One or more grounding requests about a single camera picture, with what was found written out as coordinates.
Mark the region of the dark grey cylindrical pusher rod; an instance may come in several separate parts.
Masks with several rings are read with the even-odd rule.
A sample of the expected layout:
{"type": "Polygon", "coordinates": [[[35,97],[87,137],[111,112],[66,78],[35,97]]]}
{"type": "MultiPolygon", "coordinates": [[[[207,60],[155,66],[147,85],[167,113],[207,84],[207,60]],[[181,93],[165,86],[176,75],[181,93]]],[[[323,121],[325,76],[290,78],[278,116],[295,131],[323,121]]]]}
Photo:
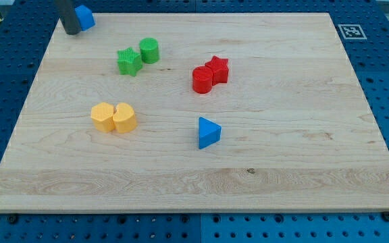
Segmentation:
{"type": "Polygon", "coordinates": [[[74,2],[72,0],[54,0],[53,2],[66,34],[78,34],[81,31],[81,27],[75,12],[74,2]]]}

